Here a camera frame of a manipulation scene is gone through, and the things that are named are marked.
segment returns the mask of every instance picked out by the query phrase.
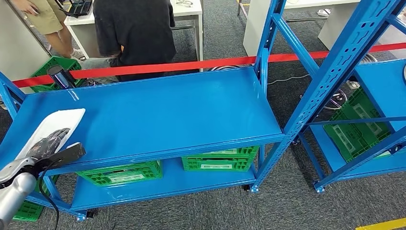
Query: shelf caster wheel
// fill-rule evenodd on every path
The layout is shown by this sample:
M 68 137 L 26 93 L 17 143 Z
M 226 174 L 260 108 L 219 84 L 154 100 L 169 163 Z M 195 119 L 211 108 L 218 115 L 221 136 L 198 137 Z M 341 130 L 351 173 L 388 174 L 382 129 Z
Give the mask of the shelf caster wheel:
M 249 191 L 249 190 L 250 190 L 250 187 L 249 187 L 248 184 L 245 184 L 245 185 L 242 186 L 242 189 L 243 189 L 244 191 Z
M 316 192 L 317 193 L 323 193 L 325 191 L 325 189 L 324 188 L 319 188 L 319 189 L 316 189 Z
M 86 213 L 86 219 L 93 219 L 94 218 L 94 215 L 95 215 L 95 212 L 91 212 L 91 211 L 88 211 L 87 213 Z
M 298 145 L 298 144 L 300 144 L 300 139 L 299 139 L 299 138 L 295 138 L 295 139 L 292 141 L 292 144 L 293 144 L 293 145 Z
M 325 191 L 324 187 L 318 187 L 316 188 L 316 183 L 318 183 L 319 181 L 314 181 L 313 182 L 313 186 L 315 186 L 315 190 L 317 193 L 323 193 Z

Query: desk leg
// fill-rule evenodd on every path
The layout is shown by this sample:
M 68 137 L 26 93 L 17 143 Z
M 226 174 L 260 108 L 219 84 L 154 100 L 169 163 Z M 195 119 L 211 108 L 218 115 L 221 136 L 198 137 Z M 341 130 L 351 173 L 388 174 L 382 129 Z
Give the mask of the desk leg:
M 194 20 L 197 60 L 203 61 L 203 16 L 199 14 Z
M 100 58 L 94 24 L 67 26 L 86 58 Z
M 340 4 L 331 9 L 331 14 L 318 35 L 327 49 L 330 50 L 333 47 L 357 5 L 358 3 Z

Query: crate label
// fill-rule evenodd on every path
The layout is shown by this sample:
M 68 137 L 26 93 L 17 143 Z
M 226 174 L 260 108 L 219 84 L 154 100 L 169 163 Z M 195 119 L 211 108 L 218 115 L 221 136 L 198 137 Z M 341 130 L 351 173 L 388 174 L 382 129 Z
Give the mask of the crate label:
M 358 116 L 360 116 L 362 119 L 371 118 L 360 104 L 356 104 L 353 106 L 353 108 Z M 369 122 L 366 123 L 366 125 L 375 134 L 375 136 L 382 132 L 382 129 L 375 122 Z
M 232 164 L 202 164 L 201 169 L 233 169 Z
M 343 142 L 343 144 L 350 153 L 355 151 L 355 147 L 351 144 L 350 140 L 348 140 L 348 138 L 345 136 L 340 126 L 338 125 L 333 126 L 333 130 L 334 132 L 336 132 L 337 136 L 340 138 L 340 140 Z
M 203 154 L 237 154 L 237 149 L 230 149 L 230 150 L 224 150 L 224 151 L 217 151 L 217 152 L 207 152 L 207 153 L 202 153 Z
M 135 180 L 141 180 L 141 179 L 144 179 L 144 175 L 142 175 L 142 174 L 129 175 L 129 176 L 110 177 L 110 180 L 112 181 L 112 183 L 126 182 L 126 181 L 135 181 Z

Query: silver metal part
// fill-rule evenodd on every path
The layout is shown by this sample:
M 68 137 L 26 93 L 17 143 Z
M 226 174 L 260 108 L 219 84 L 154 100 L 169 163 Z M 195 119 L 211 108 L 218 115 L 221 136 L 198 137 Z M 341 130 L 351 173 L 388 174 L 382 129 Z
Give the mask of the silver metal part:
M 25 198 L 35 189 L 36 178 L 23 172 L 17 175 L 12 184 L 0 190 L 0 230 L 6 230 Z
M 0 184 L 9 181 L 24 166 L 26 166 L 26 165 L 34 165 L 34 164 L 35 164 L 34 159 L 30 158 L 30 157 L 14 160 L 14 161 L 8 163 L 0 171 Z
M 406 83 L 406 66 L 405 66 L 405 68 L 403 69 L 403 78 L 405 79 L 405 83 Z

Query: blue metal shelf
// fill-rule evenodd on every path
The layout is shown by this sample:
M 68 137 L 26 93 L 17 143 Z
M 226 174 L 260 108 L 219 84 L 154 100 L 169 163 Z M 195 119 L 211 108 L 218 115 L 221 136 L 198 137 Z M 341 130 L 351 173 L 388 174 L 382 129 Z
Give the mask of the blue metal shelf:
M 253 68 L 211 71 L 27 95 L 0 146 L 0 167 L 15 158 L 47 115 L 74 108 L 86 112 L 66 146 L 81 142 L 86 155 L 47 175 L 284 137 Z
M 342 158 L 333 141 L 324 131 L 323 126 L 310 126 L 310 130 L 315 136 L 315 140 L 320 147 L 328 165 L 333 172 L 344 166 L 346 162 Z M 352 178 L 365 177 L 370 175 L 378 175 L 383 173 L 393 173 L 404 171 L 406 169 L 406 153 L 394 154 L 389 157 L 381 157 L 370 160 L 365 164 L 355 168 L 347 174 L 339 177 L 337 181 L 347 180 Z
M 112 187 L 100 187 L 78 177 L 72 209 L 84 210 L 167 196 L 251 184 L 254 167 L 247 172 L 184 171 L 180 158 L 162 161 L 163 178 Z
M 401 59 L 362 64 L 355 69 L 360 85 L 383 117 L 406 115 L 405 65 L 406 59 Z M 406 121 L 389 123 L 394 131 L 406 126 Z

